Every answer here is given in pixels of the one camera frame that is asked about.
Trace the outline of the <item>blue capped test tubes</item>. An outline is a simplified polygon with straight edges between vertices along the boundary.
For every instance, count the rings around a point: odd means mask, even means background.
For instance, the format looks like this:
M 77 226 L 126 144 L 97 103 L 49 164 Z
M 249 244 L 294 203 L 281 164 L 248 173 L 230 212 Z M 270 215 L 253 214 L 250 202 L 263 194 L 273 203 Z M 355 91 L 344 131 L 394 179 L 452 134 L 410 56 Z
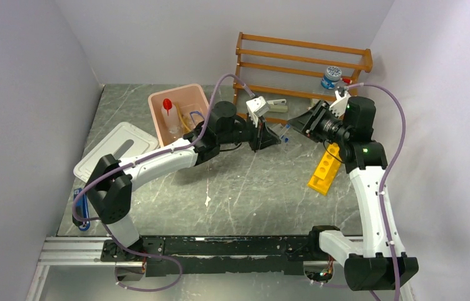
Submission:
M 287 135 L 288 131 L 290 130 L 290 125 L 289 124 L 286 124 L 284 125 L 278 132 L 278 137 L 280 138 L 281 140 L 281 143 L 287 143 L 289 142 L 289 137 Z

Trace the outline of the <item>blue safety glasses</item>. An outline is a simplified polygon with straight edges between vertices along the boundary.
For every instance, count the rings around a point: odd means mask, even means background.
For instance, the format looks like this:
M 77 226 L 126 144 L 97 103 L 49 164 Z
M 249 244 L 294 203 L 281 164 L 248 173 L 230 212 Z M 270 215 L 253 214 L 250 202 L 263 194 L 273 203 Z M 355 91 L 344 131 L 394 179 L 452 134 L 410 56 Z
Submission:
M 199 123 L 204 121 L 204 115 L 198 110 L 189 112 L 189 117 L 194 126 L 197 126 Z

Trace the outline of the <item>amber rubber tubing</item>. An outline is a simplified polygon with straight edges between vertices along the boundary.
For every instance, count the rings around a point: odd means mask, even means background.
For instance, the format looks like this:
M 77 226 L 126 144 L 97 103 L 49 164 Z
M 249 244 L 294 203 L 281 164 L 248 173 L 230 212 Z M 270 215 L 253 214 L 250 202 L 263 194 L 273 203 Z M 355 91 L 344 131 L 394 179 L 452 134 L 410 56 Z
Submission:
M 178 116 L 179 116 L 179 120 L 180 120 L 180 123 L 181 123 L 181 125 L 182 125 L 182 128 L 183 128 L 184 133 L 185 133 L 185 134 L 186 134 L 186 133 L 189 133 L 189 132 L 191 131 L 191 129 L 188 127 L 187 123 L 185 122 L 185 119 L 184 119 L 184 116 L 183 116 L 183 114 L 182 114 L 182 112 L 181 112 L 180 107 L 179 107 L 177 104 L 175 104 L 175 107 L 176 107 L 176 109 L 177 109 L 177 113 L 178 113 Z

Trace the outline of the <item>white bin lid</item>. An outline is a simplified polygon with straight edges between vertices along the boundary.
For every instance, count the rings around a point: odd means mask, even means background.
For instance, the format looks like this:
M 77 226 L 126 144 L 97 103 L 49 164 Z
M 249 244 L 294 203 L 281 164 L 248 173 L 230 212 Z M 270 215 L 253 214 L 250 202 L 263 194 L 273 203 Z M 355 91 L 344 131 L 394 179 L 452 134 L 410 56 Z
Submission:
M 142 129 L 120 122 L 73 168 L 73 174 L 87 182 L 99 159 L 111 154 L 116 159 L 138 156 L 159 147 L 159 141 Z

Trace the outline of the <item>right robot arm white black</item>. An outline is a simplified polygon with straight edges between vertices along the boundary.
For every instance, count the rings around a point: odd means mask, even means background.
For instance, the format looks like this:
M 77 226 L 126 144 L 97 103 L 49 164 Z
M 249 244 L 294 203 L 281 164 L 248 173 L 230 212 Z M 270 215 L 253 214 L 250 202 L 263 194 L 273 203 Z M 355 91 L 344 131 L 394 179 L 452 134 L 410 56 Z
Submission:
M 406 254 L 394 223 L 385 183 L 390 164 L 383 145 L 372 139 L 375 114 L 373 100 L 351 97 L 342 118 L 321 101 L 288 124 L 314 142 L 338 146 L 362 222 L 361 242 L 333 226 L 314 227 L 318 236 L 307 244 L 309 255 L 316 260 L 330 255 L 343 267 L 353 291 L 398 291 L 419 271 L 419 263 Z

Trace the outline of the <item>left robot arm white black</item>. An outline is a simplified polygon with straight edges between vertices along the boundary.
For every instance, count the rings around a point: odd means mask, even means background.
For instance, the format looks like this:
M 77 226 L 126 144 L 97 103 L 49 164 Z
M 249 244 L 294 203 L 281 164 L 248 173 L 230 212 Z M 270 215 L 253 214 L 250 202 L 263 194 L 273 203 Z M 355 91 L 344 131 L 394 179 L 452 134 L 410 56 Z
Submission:
M 132 193 L 148 182 L 181 169 L 198 166 L 221 153 L 226 144 L 247 143 L 257 152 L 281 143 L 262 116 L 240 117 L 231 102 L 213 105 L 205 119 L 173 143 L 143 156 L 116 159 L 105 155 L 97 162 L 85 186 L 85 194 L 98 219 L 113 236 L 118 253 L 128 261 L 143 251 L 130 215 Z

